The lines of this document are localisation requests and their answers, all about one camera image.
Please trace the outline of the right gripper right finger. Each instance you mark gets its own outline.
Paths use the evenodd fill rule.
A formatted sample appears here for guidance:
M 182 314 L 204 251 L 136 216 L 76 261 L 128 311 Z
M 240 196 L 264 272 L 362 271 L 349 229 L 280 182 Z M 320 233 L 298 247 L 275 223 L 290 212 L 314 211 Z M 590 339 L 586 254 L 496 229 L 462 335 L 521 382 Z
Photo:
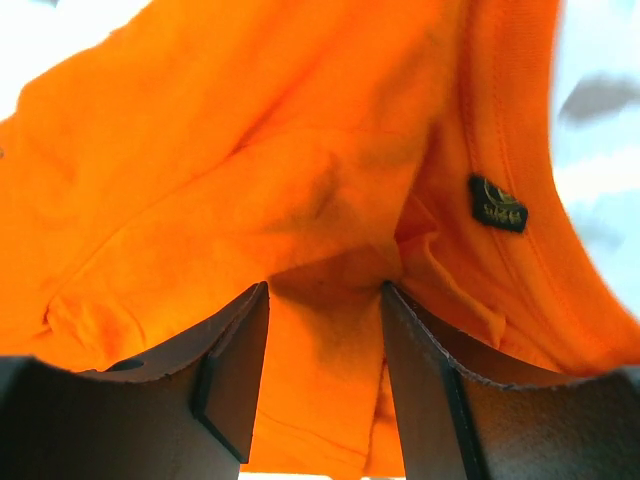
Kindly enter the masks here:
M 505 355 L 392 284 L 384 344 L 410 479 L 635 479 L 639 370 L 579 378 Z

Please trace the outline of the orange t-shirt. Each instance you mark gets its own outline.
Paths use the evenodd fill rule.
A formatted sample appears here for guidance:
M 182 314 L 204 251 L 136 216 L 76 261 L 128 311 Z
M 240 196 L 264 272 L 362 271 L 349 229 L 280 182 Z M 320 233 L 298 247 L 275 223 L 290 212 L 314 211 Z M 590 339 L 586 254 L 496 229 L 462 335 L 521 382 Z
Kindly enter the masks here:
M 536 366 L 639 360 L 549 152 L 556 1 L 154 1 L 1 124 L 1 350 L 104 370 L 267 281 L 249 470 L 404 472 L 380 287 Z

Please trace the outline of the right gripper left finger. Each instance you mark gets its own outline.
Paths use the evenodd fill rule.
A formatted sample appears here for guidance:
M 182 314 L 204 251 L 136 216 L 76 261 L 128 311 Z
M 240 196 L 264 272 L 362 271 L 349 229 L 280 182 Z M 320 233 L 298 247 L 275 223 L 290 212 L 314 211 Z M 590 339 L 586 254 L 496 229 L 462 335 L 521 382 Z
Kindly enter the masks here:
M 1 360 L 5 479 L 234 479 L 249 459 L 269 321 L 256 284 L 108 370 Z

